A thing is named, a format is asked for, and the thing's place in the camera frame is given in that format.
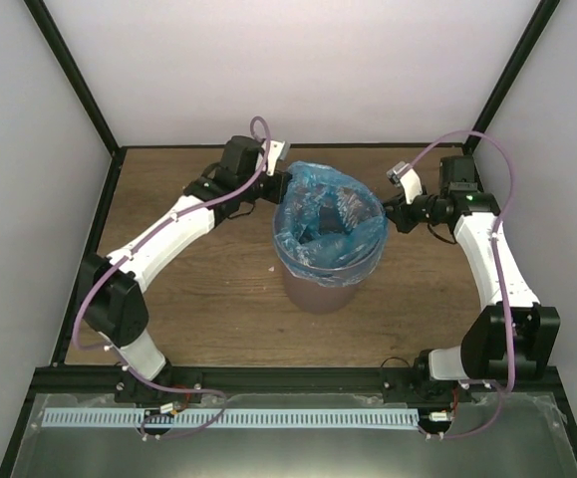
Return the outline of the blue translucent trash bag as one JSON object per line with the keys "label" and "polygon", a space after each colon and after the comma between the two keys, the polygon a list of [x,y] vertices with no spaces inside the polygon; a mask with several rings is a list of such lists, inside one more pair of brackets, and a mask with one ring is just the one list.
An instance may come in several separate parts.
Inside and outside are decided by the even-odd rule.
{"label": "blue translucent trash bag", "polygon": [[358,179],[329,165],[297,161],[273,217],[273,245],[288,272],[322,287],[367,279],[389,235],[384,207]]}

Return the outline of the mauve plastic trash bin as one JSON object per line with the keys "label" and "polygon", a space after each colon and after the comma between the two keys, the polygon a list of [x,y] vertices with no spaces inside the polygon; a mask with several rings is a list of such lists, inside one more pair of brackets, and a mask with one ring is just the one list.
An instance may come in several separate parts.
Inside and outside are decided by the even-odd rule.
{"label": "mauve plastic trash bin", "polygon": [[367,281],[357,279],[349,269],[309,269],[307,275],[295,275],[282,263],[284,292],[301,311],[331,314],[346,307]]}

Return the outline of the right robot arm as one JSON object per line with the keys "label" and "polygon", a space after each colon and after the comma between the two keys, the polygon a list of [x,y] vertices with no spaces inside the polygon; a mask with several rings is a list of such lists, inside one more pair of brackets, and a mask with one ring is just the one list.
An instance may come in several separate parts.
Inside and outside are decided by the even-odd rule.
{"label": "right robot arm", "polygon": [[467,259],[480,301],[480,313],[458,346],[420,354],[421,369],[412,376],[415,395],[436,400],[448,381],[513,384],[542,378],[560,317],[524,280],[504,235],[501,209],[479,187],[473,158],[442,158],[436,194],[427,192],[406,162],[391,168],[388,179],[400,193],[384,202],[387,217],[401,233],[420,224],[446,226]]}

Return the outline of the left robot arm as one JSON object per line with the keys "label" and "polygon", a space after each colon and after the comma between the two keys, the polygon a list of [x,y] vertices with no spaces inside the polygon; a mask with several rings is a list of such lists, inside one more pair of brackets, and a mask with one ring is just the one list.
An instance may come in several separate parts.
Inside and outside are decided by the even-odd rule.
{"label": "left robot arm", "polygon": [[157,221],[125,246],[106,256],[91,254],[77,281],[79,309],[72,344],[80,349],[80,326],[100,337],[138,380],[149,401],[165,400],[172,390],[171,365],[147,330],[144,299],[156,276],[184,249],[237,215],[244,204],[274,204],[283,198],[291,175],[277,168],[289,151],[285,141],[236,135],[219,161],[206,167]]}

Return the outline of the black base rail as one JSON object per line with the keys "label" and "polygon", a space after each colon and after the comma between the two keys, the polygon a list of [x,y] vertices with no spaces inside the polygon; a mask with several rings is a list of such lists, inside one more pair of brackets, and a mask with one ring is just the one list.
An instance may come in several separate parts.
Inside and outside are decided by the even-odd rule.
{"label": "black base rail", "polygon": [[[444,404],[455,381],[423,380],[407,367],[193,367],[175,366],[164,373],[165,386],[220,390],[239,394],[375,394],[387,403]],[[155,405],[176,399],[111,365],[61,365],[35,370],[35,393],[110,393],[119,403]]]}

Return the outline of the black right corner frame post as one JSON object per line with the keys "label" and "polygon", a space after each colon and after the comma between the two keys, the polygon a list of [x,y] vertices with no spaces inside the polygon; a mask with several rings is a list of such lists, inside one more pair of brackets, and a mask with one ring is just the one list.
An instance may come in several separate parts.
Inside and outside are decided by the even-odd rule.
{"label": "black right corner frame post", "polygon": [[560,0],[540,0],[537,3],[535,10],[473,125],[474,131],[487,132],[559,4]]}

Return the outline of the black corner frame post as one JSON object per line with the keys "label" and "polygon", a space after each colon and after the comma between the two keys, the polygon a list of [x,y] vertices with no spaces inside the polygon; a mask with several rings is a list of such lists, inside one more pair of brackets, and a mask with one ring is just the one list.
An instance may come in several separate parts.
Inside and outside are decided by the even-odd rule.
{"label": "black corner frame post", "polygon": [[537,3],[535,10],[473,125],[474,131],[487,132],[559,4],[560,0],[540,0]]}
{"label": "black corner frame post", "polygon": [[106,150],[111,156],[117,155],[121,148],[46,3],[42,0],[24,0],[24,4]]}

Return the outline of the black left corner frame post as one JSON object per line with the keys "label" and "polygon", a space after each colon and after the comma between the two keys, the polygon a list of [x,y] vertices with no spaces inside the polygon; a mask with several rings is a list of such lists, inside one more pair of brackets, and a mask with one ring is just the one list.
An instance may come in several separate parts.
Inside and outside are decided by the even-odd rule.
{"label": "black left corner frame post", "polygon": [[117,155],[121,148],[46,3],[42,0],[24,0],[24,4],[106,150],[111,156]]}

